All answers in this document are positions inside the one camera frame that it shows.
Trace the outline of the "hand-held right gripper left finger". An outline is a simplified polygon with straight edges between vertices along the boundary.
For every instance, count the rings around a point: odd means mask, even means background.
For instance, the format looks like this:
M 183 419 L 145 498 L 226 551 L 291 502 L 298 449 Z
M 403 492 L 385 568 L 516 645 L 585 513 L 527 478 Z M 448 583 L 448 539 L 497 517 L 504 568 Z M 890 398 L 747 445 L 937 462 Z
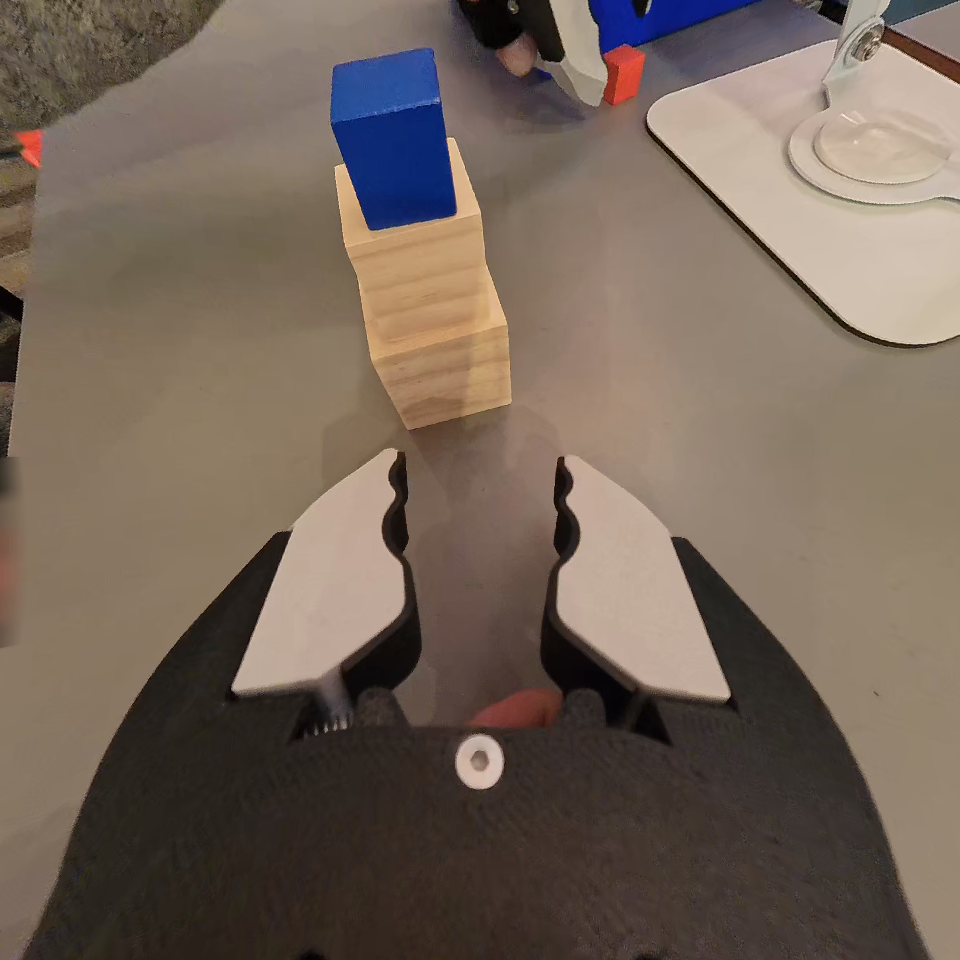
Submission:
M 393 689 L 420 656 L 406 456 L 386 448 L 289 529 L 231 685 L 238 698 L 307 693 L 319 732 L 354 726 L 366 686 Z

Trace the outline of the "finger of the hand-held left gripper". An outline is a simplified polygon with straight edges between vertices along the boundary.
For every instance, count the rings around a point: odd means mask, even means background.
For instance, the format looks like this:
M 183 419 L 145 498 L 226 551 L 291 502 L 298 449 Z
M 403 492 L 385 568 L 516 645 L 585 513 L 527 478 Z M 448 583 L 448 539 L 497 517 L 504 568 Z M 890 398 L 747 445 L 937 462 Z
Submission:
M 589 1 L 552 1 L 563 56 L 551 64 L 551 76 L 570 98 L 598 108 L 608 84 L 608 67 L 600 50 L 599 28 Z

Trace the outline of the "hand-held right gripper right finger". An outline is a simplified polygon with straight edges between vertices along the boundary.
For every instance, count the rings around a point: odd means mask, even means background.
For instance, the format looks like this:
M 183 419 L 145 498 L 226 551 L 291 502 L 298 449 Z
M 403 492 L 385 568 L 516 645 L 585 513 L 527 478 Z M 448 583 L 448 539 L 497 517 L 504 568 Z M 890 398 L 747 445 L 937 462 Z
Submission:
M 666 525 L 584 459 L 558 458 L 556 560 L 539 653 L 564 696 L 596 695 L 606 725 L 659 730 L 660 703 L 727 709 L 724 674 Z

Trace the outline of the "tall blue wooden block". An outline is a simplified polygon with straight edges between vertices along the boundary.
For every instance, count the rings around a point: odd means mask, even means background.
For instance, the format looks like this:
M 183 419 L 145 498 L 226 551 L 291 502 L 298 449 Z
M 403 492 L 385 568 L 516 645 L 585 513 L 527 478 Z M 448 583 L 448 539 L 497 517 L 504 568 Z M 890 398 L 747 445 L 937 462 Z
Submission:
M 457 213 L 434 50 L 334 66 L 330 123 L 372 231 Z

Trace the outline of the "pale wooden cube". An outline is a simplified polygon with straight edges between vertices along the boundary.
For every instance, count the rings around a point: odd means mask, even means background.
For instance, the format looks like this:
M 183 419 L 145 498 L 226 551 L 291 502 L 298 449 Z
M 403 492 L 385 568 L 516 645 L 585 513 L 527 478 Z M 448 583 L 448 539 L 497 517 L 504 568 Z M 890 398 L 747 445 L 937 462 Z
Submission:
M 457 212 L 372 230 L 344 164 L 335 168 L 342 238 L 365 320 L 388 341 L 453 330 L 491 318 L 481 209 L 461 151 L 447 139 Z
M 370 361 L 403 426 L 415 430 L 509 405 L 509 327 L 489 268 L 486 318 L 388 341 L 360 292 Z

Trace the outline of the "person's left hand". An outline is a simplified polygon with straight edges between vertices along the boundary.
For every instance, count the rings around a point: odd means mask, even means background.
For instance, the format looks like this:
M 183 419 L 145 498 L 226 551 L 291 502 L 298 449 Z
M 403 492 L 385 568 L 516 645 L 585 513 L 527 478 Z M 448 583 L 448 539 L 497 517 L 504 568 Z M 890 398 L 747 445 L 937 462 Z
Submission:
M 518 2 L 457 1 L 457 8 L 474 38 L 492 52 L 510 75 L 524 78 L 534 72 L 538 46 L 522 27 Z

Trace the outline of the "person's right hand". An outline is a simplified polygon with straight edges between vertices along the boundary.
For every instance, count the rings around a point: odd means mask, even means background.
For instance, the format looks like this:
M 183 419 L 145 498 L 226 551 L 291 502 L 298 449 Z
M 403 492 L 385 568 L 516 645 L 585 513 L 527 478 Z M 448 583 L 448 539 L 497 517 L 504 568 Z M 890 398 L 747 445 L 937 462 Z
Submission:
M 559 691 L 528 688 L 484 707 L 466 726 L 473 729 L 546 729 L 558 719 L 563 703 Z

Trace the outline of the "small red wooden block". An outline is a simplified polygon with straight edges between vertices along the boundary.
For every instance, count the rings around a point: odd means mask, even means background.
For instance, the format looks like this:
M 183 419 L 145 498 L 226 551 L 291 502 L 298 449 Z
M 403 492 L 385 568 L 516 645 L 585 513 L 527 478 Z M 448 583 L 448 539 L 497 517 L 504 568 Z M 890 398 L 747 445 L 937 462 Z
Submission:
M 607 72 L 604 101 L 615 107 L 635 98 L 642 83 L 645 54 L 625 44 L 603 54 L 603 60 Z

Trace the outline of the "blue plastic storage bin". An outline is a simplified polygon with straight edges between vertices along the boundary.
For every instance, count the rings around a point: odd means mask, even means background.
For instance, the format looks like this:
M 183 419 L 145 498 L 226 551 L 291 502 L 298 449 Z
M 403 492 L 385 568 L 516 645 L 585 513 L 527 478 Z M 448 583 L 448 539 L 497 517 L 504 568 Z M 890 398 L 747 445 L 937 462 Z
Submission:
M 691 26 L 723 17 L 757 1 L 590 1 L 600 50 L 639 47 Z

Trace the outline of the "white rounded mat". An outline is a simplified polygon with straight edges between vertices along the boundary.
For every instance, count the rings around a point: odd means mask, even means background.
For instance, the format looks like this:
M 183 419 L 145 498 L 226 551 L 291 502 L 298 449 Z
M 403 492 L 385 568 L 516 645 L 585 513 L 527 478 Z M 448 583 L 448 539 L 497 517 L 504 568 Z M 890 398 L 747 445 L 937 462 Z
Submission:
M 789 143 L 825 109 L 824 41 L 654 103 L 647 125 L 674 158 L 824 308 L 868 340 L 929 347 L 958 339 L 958 83 L 883 45 L 858 94 L 942 126 L 946 169 L 904 186 L 918 202 L 876 203 L 892 188 L 851 181 L 841 198 L 794 167 Z

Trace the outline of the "white stand with clear dome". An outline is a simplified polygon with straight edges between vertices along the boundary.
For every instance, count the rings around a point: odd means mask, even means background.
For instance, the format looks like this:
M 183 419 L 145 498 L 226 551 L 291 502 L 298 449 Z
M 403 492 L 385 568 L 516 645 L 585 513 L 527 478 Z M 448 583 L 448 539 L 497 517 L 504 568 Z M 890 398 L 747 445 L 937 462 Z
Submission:
M 846 2 L 833 59 L 822 78 L 824 108 L 792 133 L 787 154 L 810 186 L 876 207 L 958 202 L 955 140 L 913 112 L 880 108 L 862 90 L 862 66 L 880 51 L 887 1 Z

